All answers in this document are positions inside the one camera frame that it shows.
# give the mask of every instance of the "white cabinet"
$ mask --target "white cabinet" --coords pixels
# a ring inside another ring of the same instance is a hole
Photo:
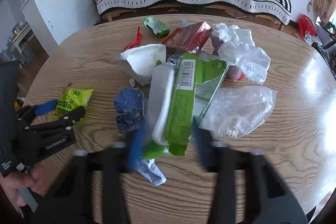
[[[27,0],[21,10],[49,55],[68,36],[99,19],[94,0]]]

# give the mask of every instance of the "wood grain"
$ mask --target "wood grain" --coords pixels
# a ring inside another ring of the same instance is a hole
[[[265,86],[278,91],[270,118],[247,137],[227,140],[234,148],[259,148],[308,213],[336,183],[336,83],[322,57],[306,43],[277,30],[254,23],[205,15],[158,15],[171,31],[190,23],[225,22],[252,30],[257,46],[271,57]],[[68,37],[34,80],[27,104],[59,98],[62,89],[94,86],[85,118],[75,125],[77,143],[47,159],[60,171],[75,149],[99,151],[118,139],[113,98],[129,86],[130,76],[113,63],[123,47],[134,41],[137,26],[142,44],[160,40],[142,25],[144,17],[124,19],[93,27]],[[209,42],[205,49],[211,52]],[[225,81],[223,86],[252,85]],[[50,121],[39,117],[36,122]],[[211,203],[214,174],[205,173],[195,158],[192,144],[185,157],[164,156],[157,165],[167,177],[155,187],[139,174],[123,176],[133,223],[205,223]],[[101,174],[93,176],[96,220],[101,222]],[[238,187],[237,220],[244,211],[244,191]]]

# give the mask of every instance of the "red plastic scrap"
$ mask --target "red plastic scrap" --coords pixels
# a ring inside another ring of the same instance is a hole
[[[134,48],[134,47],[136,47],[136,46],[139,46],[140,43],[141,43],[141,39],[142,39],[142,33],[140,33],[140,26],[138,26],[138,31],[137,31],[137,33],[136,33],[136,39],[135,39],[135,41],[134,41],[134,42],[131,42],[131,43],[128,43],[128,44],[126,45],[126,47],[124,48],[124,51],[125,51],[125,50],[128,50],[128,49],[130,49],[130,48]]]
[[[299,19],[299,32],[303,37],[305,37],[307,32],[312,36],[316,35],[314,24],[306,15],[302,15]]]
[[[204,46],[212,29],[206,22],[198,22],[175,29],[162,44],[170,53],[192,52],[198,54]]]

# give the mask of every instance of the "wooden sofa leg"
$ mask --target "wooden sofa leg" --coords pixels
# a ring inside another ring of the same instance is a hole
[[[106,17],[107,17],[108,22],[112,22],[113,21],[112,15],[110,13],[107,13]]]

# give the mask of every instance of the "pink item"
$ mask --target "pink item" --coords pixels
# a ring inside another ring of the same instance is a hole
[[[138,31],[136,33],[136,39],[134,42],[131,42],[131,43],[128,43],[126,45],[126,47],[124,48],[124,51],[125,50],[128,50],[130,48],[134,48],[136,46],[139,46],[140,45],[140,42],[141,42],[141,39],[142,39],[142,34],[140,33],[140,26],[138,26]]]
[[[218,49],[223,44],[223,41],[219,40],[219,38],[215,37],[214,35],[211,35],[210,38],[211,38],[212,46],[214,47],[212,54],[213,55],[218,55]],[[245,78],[245,75],[243,74],[243,72],[238,67],[230,66],[229,70],[226,74],[226,78],[229,78],[231,80],[239,81],[239,80]]]
[[[226,74],[226,78],[229,78],[231,80],[241,80],[245,77],[243,72],[236,66],[230,66],[229,70]]]

